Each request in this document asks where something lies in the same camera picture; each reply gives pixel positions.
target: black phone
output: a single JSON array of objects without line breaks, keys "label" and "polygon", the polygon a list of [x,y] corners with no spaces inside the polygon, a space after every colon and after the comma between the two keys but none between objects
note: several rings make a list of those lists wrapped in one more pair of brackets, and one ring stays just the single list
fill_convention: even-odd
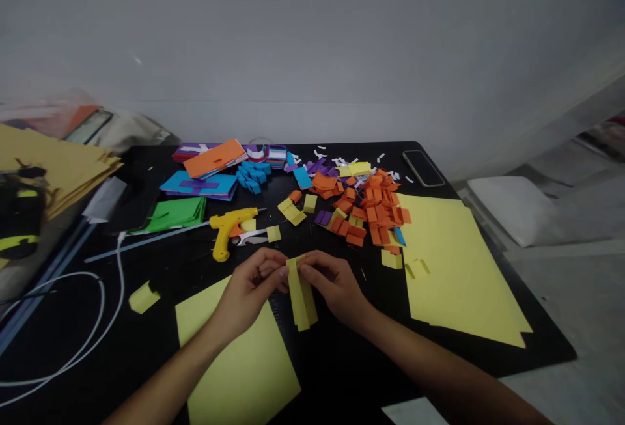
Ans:
[{"label": "black phone", "polygon": [[402,155],[423,187],[445,185],[445,179],[421,150],[407,150]]}]

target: yellow glue gun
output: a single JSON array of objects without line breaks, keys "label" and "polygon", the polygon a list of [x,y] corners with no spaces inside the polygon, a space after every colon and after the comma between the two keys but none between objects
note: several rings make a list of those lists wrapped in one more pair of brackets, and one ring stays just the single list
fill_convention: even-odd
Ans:
[{"label": "yellow glue gun", "polygon": [[234,228],[234,225],[238,225],[242,221],[251,220],[256,217],[260,212],[267,210],[266,208],[249,207],[245,209],[232,210],[226,212],[224,215],[213,215],[210,220],[210,227],[214,230],[219,230],[217,234],[217,241],[215,242],[215,248],[213,249],[213,259],[217,262],[225,262],[230,257],[228,251],[228,241],[230,239],[230,232]]}]

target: charging cable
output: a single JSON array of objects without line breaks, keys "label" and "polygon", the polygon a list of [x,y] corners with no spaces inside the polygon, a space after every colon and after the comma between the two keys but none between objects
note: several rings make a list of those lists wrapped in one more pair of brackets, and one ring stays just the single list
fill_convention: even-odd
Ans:
[{"label": "charging cable", "polygon": [[[126,237],[126,232],[121,232],[119,234],[119,236],[117,237],[117,248],[115,250],[115,254],[117,256],[117,269],[118,269],[118,272],[119,272],[119,290],[120,290],[119,291],[119,301],[117,303],[117,308],[115,309],[115,312],[113,313],[113,317],[109,321],[109,325],[104,329],[104,331],[102,332],[100,337],[98,337],[98,339],[93,343],[93,345],[85,353],[83,353],[83,350],[85,350],[87,348],[87,346],[89,345],[89,342],[91,341],[91,339],[95,335],[96,331],[98,330],[98,328],[100,326],[100,322],[102,321],[102,314],[104,313],[106,292],[104,290],[104,283],[102,283],[101,278],[99,278],[99,276],[97,276],[93,272],[73,272],[73,273],[69,273],[69,274],[65,274],[65,275],[59,275],[58,277],[55,277],[54,279],[50,279],[47,282],[45,282],[45,283],[43,283],[43,284],[33,288],[30,292],[27,293],[27,295],[30,295],[30,294],[36,292],[37,290],[39,290],[39,289],[41,289],[41,288],[43,288],[43,287],[45,287],[47,285],[50,285],[50,284],[56,282],[57,280],[66,279],[67,277],[74,277],[74,276],[78,276],[78,275],[86,275],[86,276],[94,278],[98,282],[98,286],[100,287],[100,311],[98,312],[98,317],[96,318],[96,322],[95,322],[95,324],[93,326],[93,329],[91,329],[89,337],[87,337],[87,340],[85,341],[85,343],[78,349],[78,351],[74,354],[74,356],[65,365],[63,365],[56,373],[54,373],[52,375],[49,375],[49,376],[44,376],[44,377],[41,377],[41,378],[27,379],[25,381],[0,381],[0,387],[16,387],[16,386],[27,386],[27,385],[37,384],[37,386],[32,388],[31,390],[29,390],[29,391],[27,391],[27,392],[25,392],[25,393],[23,393],[23,394],[21,394],[21,395],[19,395],[17,397],[14,397],[13,399],[9,399],[9,400],[7,400],[5,402],[1,402],[0,403],[0,407],[4,407],[4,406],[6,406],[8,404],[13,404],[14,402],[17,402],[20,399],[24,399],[26,396],[30,396],[32,393],[34,393],[38,389],[41,389],[43,386],[48,384],[50,381],[52,381],[57,376],[62,375],[63,373],[65,373],[70,368],[73,368],[74,366],[79,364],[83,359],[85,359],[85,357],[87,357],[98,346],[98,344],[102,341],[104,336],[109,332],[109,330],[111,329],[111,326],[113,325],[113,323],[117,319],[117,315],[119,314],[120,309],[122,308],[122,304],[124,302],[124,292],[126,291],[126,286],[125,286],[125,283],[124,283],[124,270],[123,270],[123,267],[122,267],[122,257],[120,255],[120,248],[121,248],[122,242],[124,241],[125,237]],[[22,300],[19,300],[19,301],[13,303],[10,306],[10,308],[4,313],[4,316],[2,317],[2,320],[6,316],[8,316],[8,314],[17,305],[19,305],[21,302],[22,302]]]}]

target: left hand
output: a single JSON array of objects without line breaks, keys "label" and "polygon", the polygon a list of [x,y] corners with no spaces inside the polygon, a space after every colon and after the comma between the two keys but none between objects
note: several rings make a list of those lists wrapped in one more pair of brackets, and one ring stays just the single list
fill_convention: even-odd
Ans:
[{"label": "left hand", "polygon": [[262,247],[234,270],[206,323],[224,347],[254,324],[274,290],[288,292],[286,259],[280,251]]}]

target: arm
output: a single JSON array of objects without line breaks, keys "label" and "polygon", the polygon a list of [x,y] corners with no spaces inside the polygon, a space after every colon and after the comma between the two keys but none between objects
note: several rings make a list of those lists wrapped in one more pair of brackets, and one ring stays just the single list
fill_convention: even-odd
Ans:
[{"label": "arm", "polygon": [[492,376],[377,311],[347,261],[313,251],[298,270],[332,313],[388,355],[449,423],[550,423]]},{"label": "arm", "polygon": [[238,266],[206,324],[104,424],[170,424],[215,358],[254,324],[269,295],[286,293],[285,262],[284,254],[264,247]]}]

